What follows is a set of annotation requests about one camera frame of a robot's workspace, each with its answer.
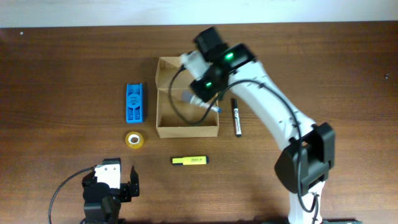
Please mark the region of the blue whiteboard marker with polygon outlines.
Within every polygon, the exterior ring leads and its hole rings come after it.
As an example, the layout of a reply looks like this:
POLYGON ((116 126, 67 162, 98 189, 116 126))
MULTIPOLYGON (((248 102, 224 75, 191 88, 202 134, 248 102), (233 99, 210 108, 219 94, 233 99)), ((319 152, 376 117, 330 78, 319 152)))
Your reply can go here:
POLYGON ((215 104, 213 106, 211 106, 209 103, 205 103, 202 99, 200 99, 199 97, 193 95, 190 99, 190 104, 191 105, 197 105, 201 108, 204 109, 210 109, 216 113, 221 113, 221 108, 219 108, 218 106, 216 106, 215 104))

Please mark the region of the brown cardboard box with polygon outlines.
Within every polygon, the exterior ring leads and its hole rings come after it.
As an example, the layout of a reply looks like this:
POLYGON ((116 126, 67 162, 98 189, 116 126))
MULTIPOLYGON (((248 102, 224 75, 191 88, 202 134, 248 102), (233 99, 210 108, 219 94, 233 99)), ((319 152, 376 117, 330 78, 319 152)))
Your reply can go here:
MULTIPOLYGON (((169 84, 180 68, 178 57, 161 57, 158 61, 155 82, 157 85, 157 117, 156 128, 160 138, 199 138, 217 137, 219 131, 219 114, 210 111, 205 120, 190 126, 184 122, 170 105, 168 98, 169 84)), ((172 85, 172 99, 178 111, 189 121, 198 121, 206 109, 182 101, 185 91, 190 91, 193 77, 188 71, 183 71, 172 85)))

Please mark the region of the yellow clear tape roll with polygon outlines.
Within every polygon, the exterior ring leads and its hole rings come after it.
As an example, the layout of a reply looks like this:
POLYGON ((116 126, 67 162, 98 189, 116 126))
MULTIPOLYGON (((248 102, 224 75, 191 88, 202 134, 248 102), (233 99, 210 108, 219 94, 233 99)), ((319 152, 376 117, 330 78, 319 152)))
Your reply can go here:
POLYGON ((139 149, 144 145, 144 138, 141 133, 132 131, 126 135, 125 142, 131 149, 139 149))

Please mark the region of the blue plastic case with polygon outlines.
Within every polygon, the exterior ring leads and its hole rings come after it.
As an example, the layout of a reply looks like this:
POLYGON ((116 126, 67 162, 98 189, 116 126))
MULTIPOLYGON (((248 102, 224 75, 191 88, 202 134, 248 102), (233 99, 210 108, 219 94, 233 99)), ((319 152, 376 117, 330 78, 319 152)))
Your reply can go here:
POLYGON ((126 122, 144 122, 144 86, 140 84, 127 84, 126 87, 126 122))

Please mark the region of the black whiteboard marker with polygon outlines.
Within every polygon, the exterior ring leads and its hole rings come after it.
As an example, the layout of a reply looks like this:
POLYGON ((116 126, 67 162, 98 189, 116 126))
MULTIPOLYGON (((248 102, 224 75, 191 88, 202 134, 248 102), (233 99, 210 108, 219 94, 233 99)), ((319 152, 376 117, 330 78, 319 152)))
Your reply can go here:
POLYGON ((234 125, 235 125, 236 136, 238 138, 240 138, 242 136, 242 131, 241 131, 241 124, 240 124, 240 117, 239 117, 239 109, 238 109, 237 100, 235 98, 232 98, 231 99, 231 104, 233 106, 233 116, 234 116, 234 125))

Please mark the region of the yellow highlighter pen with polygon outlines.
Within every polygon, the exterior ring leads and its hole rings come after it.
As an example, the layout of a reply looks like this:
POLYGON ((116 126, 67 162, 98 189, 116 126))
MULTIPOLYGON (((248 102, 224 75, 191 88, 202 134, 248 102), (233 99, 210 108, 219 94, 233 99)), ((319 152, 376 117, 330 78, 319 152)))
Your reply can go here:
POLYGON ((205 165, 209 163, 209 158, 208 156, 173 157, 171 163, 174 166, 205 165))

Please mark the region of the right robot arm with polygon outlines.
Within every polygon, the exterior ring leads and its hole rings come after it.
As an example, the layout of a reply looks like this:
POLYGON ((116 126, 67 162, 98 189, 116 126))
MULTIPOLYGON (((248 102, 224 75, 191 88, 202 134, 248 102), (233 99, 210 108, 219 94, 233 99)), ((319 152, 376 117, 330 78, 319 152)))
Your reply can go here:
POLYGON ((321 194, 335 165, 335 132, 317 124, 278 89, 245 44, 230 47, 215 27, 194 38, 196 51, 180 57, 201 102, 215 104, 227 91, 243 100, 274 137, 281 154, 274 166, 289 191, 288 223, 322 223, 321 194))

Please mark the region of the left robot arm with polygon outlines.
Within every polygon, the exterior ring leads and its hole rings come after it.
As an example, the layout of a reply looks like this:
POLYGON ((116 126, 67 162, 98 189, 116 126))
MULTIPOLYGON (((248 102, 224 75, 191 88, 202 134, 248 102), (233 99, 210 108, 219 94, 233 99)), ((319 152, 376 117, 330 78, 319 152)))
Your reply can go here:
POLYGON ((130 181, 122 183, 121 168, 120 158, 104 159, 84 176, 81 182, 85 201, 83 223, 127 223, 119 216, 121 204, 140 195, 139 176, 132 167, 130 181))

